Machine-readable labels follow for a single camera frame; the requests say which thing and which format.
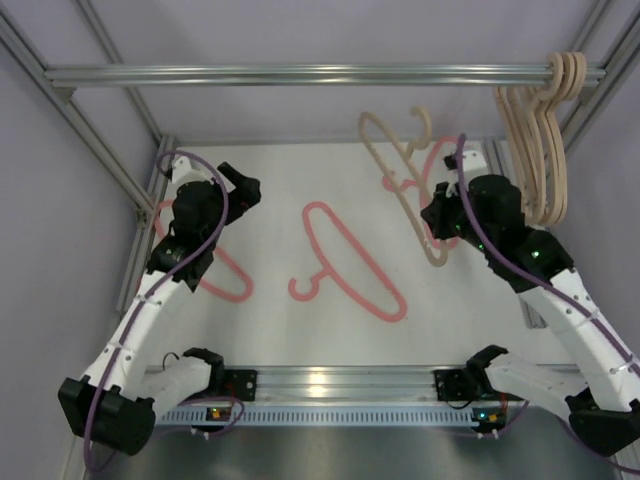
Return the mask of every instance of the metal rail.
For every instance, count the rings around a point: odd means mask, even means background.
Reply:
[[[98,42],[100,48],[102,48],[102,51],[109,61],[111,63],[124,63],[120,52],[118,52],[113,40],[109,36],[109,33],[102,23],[98,12],[93,7],[91,0],[75,0],[75,4],[84,21],[87,23],[89,30],[91,30],[91,33],[96,39],[96,42]],[[155,140],[156,144],[159,144],[162,139],[162,132],[154,120],[149,107],[142,98],[142,95],[140,95],[140,92],[135,88],[127,88],[124,93],[131,103],[131,106],[136,111],[138,117],[142,120],[142,123],[144,123],[147,130],[149,130],[149,133]]]
[[[580,139],[593,126],[639,61],[640,3],[606,55],[606,77],[594,89],[588,100],[576,103],[563,122],[561,131],[567,156],[576,150]]]
[[[100,160],[129,199],[137,208],[151,215],[153,203],[147,192],[127,172],[116,153],[107,145],[82,109],[72,99],[65,98],[64,92],[60,92],[47,81],[44,76],[46,69],[44,61],[26,40],[2,4],[0,4],[0,43],[7,48],[40,91]]]
[[[278,86],[278,85],[544,85],[552,77],[545,64],[521,65],[183,65],[52,66],[45,76],[54,87]],[[587,85],[605,71],[591,65]]]

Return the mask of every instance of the wall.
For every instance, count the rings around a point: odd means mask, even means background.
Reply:
[[[569,208],[557,228],[587,288],[627,344],[640,353],[640,68],[569,159]]]
[[[72,0],[3,0],[44,59],[53,64],[108,63]],[[79,89],[74,99],[143,185],[154,142],[120,89]]]
[[[119,188],[3,48],[0,91],[0,478],[50,480],[71,439],[57,389],[105,340],[135,225]]]

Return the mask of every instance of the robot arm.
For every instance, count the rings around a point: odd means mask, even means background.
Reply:
[[[451,157],[445,163],[455,170]],[[463,378],[462,384],[449,387],[474,392],[472,399],[504,392],[529,400],[569,421],[576,435],[602,455],[612,455],[640,438],[640,376],[635,357],[628,354],[629,348],[589,296],[569,254],[551,233],[525,225],[521,193],[506,178],[482,175],[469,182],[474,214],[502,256],[579,302],[590,312],[588,316],[499,262],[477,236],[459,184],[453,182],[439,184],[433,202],[421,212],[434,237],[457,236],[483,253],[489,268],[542,315],[580,373],[533,365],[492,345],[467,362],[456,380]]]
[[[260,201],[260,182],[241,175],[226,163],[218,169],[235,186],[228,195],[225,225],[229,225]],[[129,455],[145,445],[156,418],[195,393],[206,390],[215,395],[224,376],[223,358],[199,348],[187,350],[163,372],[147,373],[156,345],[212,264],[216,242],[175,271],[152,295],[148,292],[202,247],[214,233],[223,211],[220,186],[193,168],[187,158],[178,158],[168,175],[173,184],[179,185],[168,234],[151,252],[132,305],[105,348],[80,380],[67,378],[58,392],[73,433],[84,436],[89,406],[105,372],[109,372],[91,440]],[[120,344],[126,329],[126,340]]]

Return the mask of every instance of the purple cable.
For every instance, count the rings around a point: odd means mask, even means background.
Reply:
[[[571,427],[569,427],[569,425],[567,425],[566,422],[562,421],[562,419],[560,419],[560,418],[558,418],[558,421],[560,422],[560,425],[562,425],[562,428],[564,429],[566,434],[569,435],[573,439],[574,442],[576,442],[578,445],[580,445],[582,448],[584,448],[588,453],[590,453],[591,455],[599,458],[604,463],[606,463],[608,465],[611,465],[613,468],[616,468],[616,469],[620,470],[621,472],[628,473],[630,475],[640,476],[640,470],[636,470],[635,468],[625,467],[624,465],[620,465],[619,463],[614,462],[610,458],[605,457],[604,455],[600,455],[599,453],[594,452],[593,450],[591,450],[589,447],[587,447],[582,442],[582,440],[580,440],[576,436],[575,433],[573,433],[573,430],[571,430]]]
[[[587,310],[585,307],[583,307],[579,302],[577,302],[576,300],[574,300],[564,292],[561,292],[560,290],[555,288],[553,285],[540,280],[538,277],[531,275],[529,272],[522,270],[517,265],[510,262],[498,251],[495,245],[493,245],[493,243],[491,243],[489,238],[485,235],[484,231],[482,230],[482,227],[480,226],[480,222],[478,222],[478,219],[473,213],[473,208],[471,207],[471,202],[469,201],[469,194],[467,192],[466,184],[464,181],[464,169],[462,168],[462,161],[463,161],[462,149],[464,147],[465,140],[466,140],[466,135],[464,133],[460,134],[460,137],[458,138],[456,153],[455,153],[456,165],[458,168],[458,176],[460,180],[458,182],[459,189],[460,189],[460,198],[462,199],[462,204],[464,205],[464,210],[467,214],[467,217],[469,217],[469,222],[471,223],[473,230],[476,232],[476,235],[478,235],[480,240],[482,240],[482,243],[484,244],[485,248],[489,250],[489,252],[491,252],[491,255],[493,255],[501,264],[503,264],[513,273],[521,276],[522,278],[524,278],[525,280],[528,280],[534,285],[542,287],[548,292],[554,294],[556,297],[560,298],[561,300],[571,305],[573,308],[575,308],[578,312],[583,314],[585,317],[587,318],[591,317],[591,312]],[[625,363],[628,363],[633,359],[633,355],[625,350],[625,348],[620,344],[620,342],[618,342],[615,335],[613,335],[609,331],[609,329],[605,327],[599,319],[593,318],[591,319],[591,322],[595,325],[598,331],[609,341],[609,343],[613,346],[613,348],[616,349],[616,351],[620,354],[620,356],[622,357]],[[640,366],[638,366],[638,364],[632,363],[629,366],[629,369],[632,370],[636,374],[636,376],[640,378]]]
[[[222,177],[220,176],[220,174],[215,168],[213,168],[206,160],[202,159],[197,155],[194,155],[193,153],[185,152],[184,150],[172,150],[172,151],[161,153],[156,161],[156,167],[162,172],[163,175],[166,174],[166,171],[163,171],[160,168],[160,162],[167,155],[183,155],[189,158],[190,160],[204,166],[207,170],[211,172],[211,174],[213,175],[213,178],[218,183],[218,185],[220,185],[220,190],[222,191],[222,215],[220,216],[220,222],[218,223],[218,226],[215,228],[211,236],[200,246],[200,248],[198,248],[195,252],[193,252],[191,255],[189,255],[180,263],[178,263],[175,267],[169,270],[169,272],[167,272],[162,278],[160,278],[160,280],[158,280],[147,291],[147,293],[144,294],[145,299],[150,298],[158,290],[158,288],[160,288],[160,286],[163,283],[169,280],[178,270],[183,268],[185,265],[189,264],[193,259],[198,257],[198,255],[200,255],[207,247],[209,247],[209,245],[211,245],[215,240],[217,240],[217,238],[220,236],[220,233],[222,232],[222,228],[224,227],[224,224],[227,220],[227,214],[229,212],[229,195],[227,194],[227,189],[224,186],[224,181],[222,180]],[[138,302],[135,309],[131,313],[131,317],[129,317],[129,321],[125,325],[124,330],[122,331],[122,335],[118,339],[118,343],[120,345],[124,345],[125,341],[127,340],[127,337],[129,336],[129,332],[131,332],[131,329],[133,328],[133,324],[138,318],[138,315],[140,314],[140,311],[142,310],[144,305],[145,305],[144,302]],[[93,466],[93,460],[91,459],[91,430],[93,429],[93,422],[96,417],[96,410],[98,409],[98,401],[100,400],[100,395],[104,390],[104,387],[107,383],[109,375],[111,375],[111,371],[113,370],[113,366],[115,365],[119,354],[120,354],[120,348],[116,347],[113,353],[111,354],[111,358],[109,359],[109,362],[107,363],[107,366],[104,369],[104,373],[102,374],[100,381],[98,382],[98,386],[96,387],[96,391],[93,394],[93,398],[91,400],[91,405],[89,406],[89,413],[87,414],[87,423],[85,424],[85,427],[84,427],[84,463],[87,470],[89,470],[89,472],[91,473],[98,473],[104,470],[104,468],[109,464],[109,462],[111,461],[111,459],[113,459],[113,456],[115,455],[115,451],[114,451],[101,467],[95,468]]]

